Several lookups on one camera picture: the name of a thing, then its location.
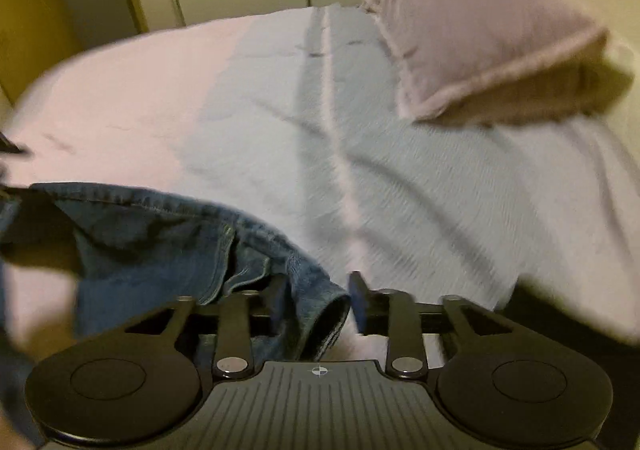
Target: jeans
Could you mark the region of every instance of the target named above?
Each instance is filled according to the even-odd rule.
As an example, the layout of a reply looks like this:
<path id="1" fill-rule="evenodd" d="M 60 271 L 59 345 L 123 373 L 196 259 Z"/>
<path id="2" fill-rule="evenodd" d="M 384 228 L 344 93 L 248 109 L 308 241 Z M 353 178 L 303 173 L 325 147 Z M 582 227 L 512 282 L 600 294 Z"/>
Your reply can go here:
<path id="1" fill-rule="evenodd" d="M 276 337 L 252 339 L 255 363 L 318 360 L 349 311 L 346 292 L 283 234 L 241 213 L 147 189 L 89 183 L 6 189 L 0 245 L 69 239 L 80 261 L 77 337 L 117 327 L 179 295 L 200 304 L 289 278 L 292 301 Z M 22 389 L 31 362 L 4 332 L 0 287 L 0 401 L 16 428 L 38 435 Z"/>

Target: ribbed plastic surface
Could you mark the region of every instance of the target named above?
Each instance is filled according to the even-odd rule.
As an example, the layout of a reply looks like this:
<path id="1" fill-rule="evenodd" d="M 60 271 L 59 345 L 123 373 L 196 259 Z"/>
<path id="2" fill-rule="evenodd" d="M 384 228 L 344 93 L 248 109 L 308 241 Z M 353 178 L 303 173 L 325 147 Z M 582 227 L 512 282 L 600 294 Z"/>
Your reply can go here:
<path id="1" fill-rule="evenodd" d="M 44 450 L 62 450 L 56 443 Z M 488 450 L 452 426 L 415 383 L 374 362 L 269 362 L 214 388 L 185 425 L 140 450 Z M 584 450 L 593 450 L 588 446 Z"/>

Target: sheet wrinkle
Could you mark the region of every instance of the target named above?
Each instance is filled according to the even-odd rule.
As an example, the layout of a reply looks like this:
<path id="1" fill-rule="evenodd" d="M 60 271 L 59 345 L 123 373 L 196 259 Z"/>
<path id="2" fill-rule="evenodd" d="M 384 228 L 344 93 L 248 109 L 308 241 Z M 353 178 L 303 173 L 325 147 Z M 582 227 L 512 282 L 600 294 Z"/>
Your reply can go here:
<path id="1" fill-rule="evenodd" d="M 65 151 L 68 154 L 75 154 L 76 153 L 76 149 L 73 148 L 70 144 L 65 143 L 64 141 L 61 141 L 60 139 L 58 139 L 57 137 L 55 137 L 53 134 L 43 134 L 43 137 L 45 139 L 48 139 L 51 144 L 58 150 L 62 150 Z"/>
<path id="2" fill-rule="evenodd" d="M 625 260 L 627 270 L 632 274 L 633 283 L 638 291 L 638 293 L 636 293 L 635 309 L 636 328 L 640 331 L 640 273 L 636 268 L 633 250 L 628 243 L 628 238 L 615 205 L 602 150 L 596 141 L 585 138 L 580 131 L 575 128 L 573 123 L 567 123 L 563 131 L 569 141 L 571 141 L 578 150 L 581 150 L 585 157 L 593 163 L 600 187 L 602 210 L 606 216 L 607 225 L 609 226 L 608 229 L 617 240 L 616 245 L 621 252 L 623 260 Z"/>
<path id="3" fill-rule="evenodd" d="M 242 60 L 269 60 L 270 58 L 292 58 L 297 56 L 297 51 L 281 51 L 267 54 L 239 54 L 236 61 Z"/>
<path id="4" fill-rule="evenodd" d="M 295 117 L 295 116 L 292 116 L 292 115 L 288 115 L 288 114 L 284 113 L 282 110 L 279 110 L 276 107 L 270 105 L 264 99 L 261 99 L 261 98 L 258 98 L 258 97 L 251 97 L 249 100 L 255 106 L 258 106 L 263 110 L 266 110 L 268 113 L 270 113 L 271 115 L 273 115 L 277 119 L 281 120 L 283 123 L 290 123 L 291 125 L 299 127 L 300 129 L 302 129 L 303 131 L 305 131 L 306 133 L 308 133 L 311 136 L 317 137 L 318 139 L 322 139 L 324 141 L 328 141 L 326 134 L 321 130 L 321 128 L 319 126 L 315 126 L 315 125 L 313 125 L 313 124 L 311 124 L 311 123 L 309 123 L 307 121 L 304 121 L 303 119 L 300 119 L 298 117 Z"/>
<path id="5" fill-rule="evenodd" d="M 491 128 L 484 130 L 484 136 L 497 146 L 501 152 L 506 153 L 508 155 L 513 155 L 514 151 L 519 152 L 516 149 L 516 146 L 509 141 L 507 137 L 504 136 L 501 130 L 502 126 L 492 126 Z M 524 155 L 520 155 L 518 157 L 519 162 L 530 163 L 530 160 Z"/>
<path id="6" fill-rule="evenodd" d="M 468 235 L 465 235 L 461 229 L 457 229 L 457 225 L 447 218 L 447 214 L 442 211 L 420 187 L 404 179 L 392 168 L 382 163 L 353 155 L 347 155 L 347 157 L 353 161 L 354 164 L 363 166 L 371 172 L 387 179 L 392 185 L 401 187 L 416 203 L 420 204 L 433 218 L 442 237 L 450 242 L 450 245 L 455 248 L 457 255 L 461 257 L 465 265 L 471 270 L 469 273 L 470 276 L 476 277 L 478 284 L 485 287 L 491 295 L 507 291 L 504 286 L 501 286 L 498 281 L 492 278 L 495 274 L 494 264 L 483 254 L 484 249 L 479 245 L 474 245 Z"/>
<path id="7" fill-rule="evenodd" d="M 616 159 L 625 167 L 625 172 L 629 175 L 630 182 L 636 189 L 636 195 L 640 197 L 640 166 L 634 161 L 631 154 L 626 150 L 625 146 L 615 136 L 607 125 L 600 119 L 590 119 L 589 124 L 593 128 L 598 129 L 598 139 L 609 144 L 614 151 Z"/>
<path id="8" fill-rule="evenodd" d="M 385 253 L 398 265 L 398 269 L 407 273 L 417 273 L 420 269 L 420 263 L 411 254 L 404 253 L 399 245 L 381 233 L 362 226 L 355 234 L 364 239 L 374 251 Z"/>

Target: pink pillow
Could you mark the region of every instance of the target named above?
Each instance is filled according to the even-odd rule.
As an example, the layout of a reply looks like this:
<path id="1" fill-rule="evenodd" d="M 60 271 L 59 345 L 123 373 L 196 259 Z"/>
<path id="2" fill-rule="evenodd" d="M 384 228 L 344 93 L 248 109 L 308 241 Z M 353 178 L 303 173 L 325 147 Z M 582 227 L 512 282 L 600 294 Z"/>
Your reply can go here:
<path id="1" fill-rule="evenodd" d="M 404 110 L 413 119 L 463 107 L 449 121 L 521 121 L 594 103 L 596 91 L 580 80 L 585 64 L 602 56 L 608 31 L 563 0 L 363 3 L 399 61 Z"/>

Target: black plastic mount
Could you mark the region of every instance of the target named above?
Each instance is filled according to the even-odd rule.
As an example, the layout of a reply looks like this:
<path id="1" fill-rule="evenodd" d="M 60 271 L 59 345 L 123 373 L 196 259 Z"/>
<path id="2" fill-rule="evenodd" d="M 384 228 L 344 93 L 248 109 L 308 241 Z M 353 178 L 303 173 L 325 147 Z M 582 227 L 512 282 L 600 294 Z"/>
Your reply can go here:
<path id="1" fill-rule="evenodd" d="M 389 338 L 387 375 L 424 380 L 422 334 L 440 335 L 447 363 L 429 380 L 432 396 L 479 438 L 565 448 L 594 437 L 606 419 L 611 383 L 587 357 L 459 296 L 415 303 L 404 292 L 369 290 L 359 273 L 349 286 L 359 332 Z"/>
<path id="2" fill-rule="evenodd" d="M 594 437 L 607 417 L 606 373 L 530 329 L 457 296 L 430 305 L 401 291 L 373 291 L 359 273 L 349 291 L 359 332 L 388 337 L 386 377 L 420 385 L 452 424 L 480 441 L 568 448 Z M 276 335 L 289 300 L 283 275 L 262 292 L 233 293 L 215 305 L 180 297 L 41 362 L 26 383 L 28 406 L 44 435 L 62 444 L 130 446 L 170 432 L 218 385 L 263 376 L 251 338 Z M 437 371 L 428 368 L 424 333 L 439 335 L 444 348 L 447 362 Z M 268 383 L 265 394 L 278 398 Z"/>

